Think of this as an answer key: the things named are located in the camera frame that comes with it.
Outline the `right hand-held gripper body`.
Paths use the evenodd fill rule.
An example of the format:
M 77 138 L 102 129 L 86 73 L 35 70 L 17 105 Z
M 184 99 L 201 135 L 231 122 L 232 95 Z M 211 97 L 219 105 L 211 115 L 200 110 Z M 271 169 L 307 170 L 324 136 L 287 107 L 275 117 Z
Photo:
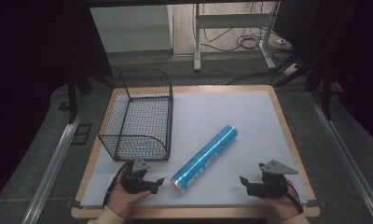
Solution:
M 272 160 L 259 164 L 262 172 L 261 183 L 251 183 L 254 196 L 260 198 L 279 199 L 288 193 L 285 175 L 297 175 L 298 171 L 279 161 Z

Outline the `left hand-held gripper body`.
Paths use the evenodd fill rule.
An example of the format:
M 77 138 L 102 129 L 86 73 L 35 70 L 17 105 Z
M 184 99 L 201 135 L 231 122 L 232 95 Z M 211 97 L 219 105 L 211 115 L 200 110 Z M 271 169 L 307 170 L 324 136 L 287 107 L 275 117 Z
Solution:
M 121 186 L 130 194 L 151 191 L 153 184 L 144 181 L 149 165 L 143 159 L 127 161 L 122 168 Z

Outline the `person's left hand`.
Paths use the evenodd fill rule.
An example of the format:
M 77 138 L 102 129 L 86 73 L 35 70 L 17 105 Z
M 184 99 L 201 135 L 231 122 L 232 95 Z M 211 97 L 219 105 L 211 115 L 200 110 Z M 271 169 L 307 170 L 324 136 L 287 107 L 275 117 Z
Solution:
M 137 194 L 129 194 L 121 185 L 119 174 L 116 179 L 116 184 L 111 190 L 106 206 L 118 216 L 122 216 L 134 203 L 148 197 L 151 192 L 142 191 Z

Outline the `person's right hand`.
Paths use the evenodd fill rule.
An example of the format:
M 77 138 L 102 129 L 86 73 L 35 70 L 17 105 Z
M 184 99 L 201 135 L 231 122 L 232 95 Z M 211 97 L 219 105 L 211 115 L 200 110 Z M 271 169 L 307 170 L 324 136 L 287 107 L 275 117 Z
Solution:
M 298 199 L 298 196 L 291 180 L 287 180 L 287 187 L 289 197 L 283 196 L 279 199 L 263 198 L 263 201 L 269 204 L 272 212 L 281 221 L 285 221 L 299 215 L 297 206 L 294 204 L 294 201 Z

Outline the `blue cylindrical roll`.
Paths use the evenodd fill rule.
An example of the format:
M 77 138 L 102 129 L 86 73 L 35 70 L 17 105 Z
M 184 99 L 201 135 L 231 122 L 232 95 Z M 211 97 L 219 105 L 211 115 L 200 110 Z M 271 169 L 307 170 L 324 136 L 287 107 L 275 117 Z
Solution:
M 226 125 L 171 178 L 180 193 L 184 193 L 210 167 L 222 152 L 234 141 L 238 132 Z

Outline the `white table mat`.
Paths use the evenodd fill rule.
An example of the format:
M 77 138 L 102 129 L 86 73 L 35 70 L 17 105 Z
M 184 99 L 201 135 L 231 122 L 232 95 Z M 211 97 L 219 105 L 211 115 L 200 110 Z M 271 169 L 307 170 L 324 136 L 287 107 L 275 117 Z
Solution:
M 226 125 L 238 132 L 234 141 L 187 189 L 180 193 L 173 175 Z M 124 161 L 114 161 L 99 140 L 99 157 L 82 197 L 82 206 L 99 207 L 113 177 Z M 271 160 L 296 164 L 267 91 L 188 92 L 173 95 L 170 158 L 147 161 L 147 180 L 165 178 L 159 192 L 142 200 L 143 206 L 259 205 L 247 195 L 240 177 L 260 180 L 259 164 Z

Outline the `black metal stand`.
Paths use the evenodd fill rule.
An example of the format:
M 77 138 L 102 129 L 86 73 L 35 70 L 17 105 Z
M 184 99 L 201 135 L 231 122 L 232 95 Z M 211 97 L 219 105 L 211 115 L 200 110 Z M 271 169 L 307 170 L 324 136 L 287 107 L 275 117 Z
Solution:
M 304 84 L 307 91 L 316 91 L 319 86 L 321 91 L 321 109 L 328 120 L 331 120 L 330 97 L 340 95 L 340 91 L 332 91 L 332 69 L 323 62 L 315 62 L 312 65 L 311 73 Z
M 70 108 L 69 123 L 73 123 L 77 116 L 76 90 L 79 90 L 82 94 L 90 94 L 92 86 L 86 73 L 71 72 L 68 76 L 67 88 Z

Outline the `white power strip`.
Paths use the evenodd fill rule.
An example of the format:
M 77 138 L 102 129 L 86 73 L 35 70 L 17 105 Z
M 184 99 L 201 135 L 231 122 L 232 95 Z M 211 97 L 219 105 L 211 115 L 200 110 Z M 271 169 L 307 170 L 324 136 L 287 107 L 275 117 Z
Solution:
M 299 67 L 300 67 L 300 65 L 298 63 L 292 63 L 288 68 L 286 68 L 283 71 L 283 75 L 287 77 L 287 76 L 293 74 L 294 72 L 296 72 L 296 70 L 298 70 Z

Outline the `black floor bracket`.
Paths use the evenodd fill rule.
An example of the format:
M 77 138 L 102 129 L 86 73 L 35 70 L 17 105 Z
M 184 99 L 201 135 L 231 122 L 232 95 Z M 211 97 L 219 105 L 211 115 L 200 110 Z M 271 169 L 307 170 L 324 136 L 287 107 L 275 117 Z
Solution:
M 71 144 L 77 146 L 86 145 L 90 136 L 90 130 L 90 124 L 79 124 L 76 128 L 76 132 L 72 138 Z

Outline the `aluminium rail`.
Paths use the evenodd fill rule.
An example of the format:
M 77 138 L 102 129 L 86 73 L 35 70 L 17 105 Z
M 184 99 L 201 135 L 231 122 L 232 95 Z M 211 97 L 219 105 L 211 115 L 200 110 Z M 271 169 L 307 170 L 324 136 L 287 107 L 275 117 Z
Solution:
M 48 167 L 35 191 L 35 195 L 31 200 L 26 213 L 21 221 L 21 224 L 36 224 L 48 199 L 49 193 L 53 187 L 56 177 L 61 169 L 62 162 L 71 145 L 72 139 L 76 132 L 76 128 L 82 116 L 82 109 L 74 114 L 71 122 L 69 122 L 61 136 L 58 145 L 48 163 Z
M 323 123 L 325 130 L 328 132 L 328 135 L 333 142 L 333 145 L 338 152 L 340 159 L 342 160 L 346 170 L 348 171 L 350 177 L 356 188 L 358 189 L 366 207 L 373 217 L 373 189 L 368 184 L 366 178 L 355 162 L 352 154 L 345 145 L 345 142 L 338 133 L 337 128 L 334 123 L 325 115 L 321 106 L 319 97 L 313 91 L 308 91 L 307 95 L 311 99 L 313 107 L 318 115 L 319 120 Z

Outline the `white metal desk frame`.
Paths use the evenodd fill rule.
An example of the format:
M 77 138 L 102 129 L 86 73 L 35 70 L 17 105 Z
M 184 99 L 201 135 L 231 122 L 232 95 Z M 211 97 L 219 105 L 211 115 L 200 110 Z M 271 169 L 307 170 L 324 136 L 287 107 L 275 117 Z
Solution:
M 280 2 L 276 1 L 269 13 L 205 15 L 200 13 L 200 5 L 195 4 L 194 70 L 201 70 L 200 30 L 225 28 L 264 28 L 266 33 L 263 39 L 258 42 L 258 46 L 268 69 L 274 69 L 275 64 L 269 54 L 268 43 L 279 5 Z

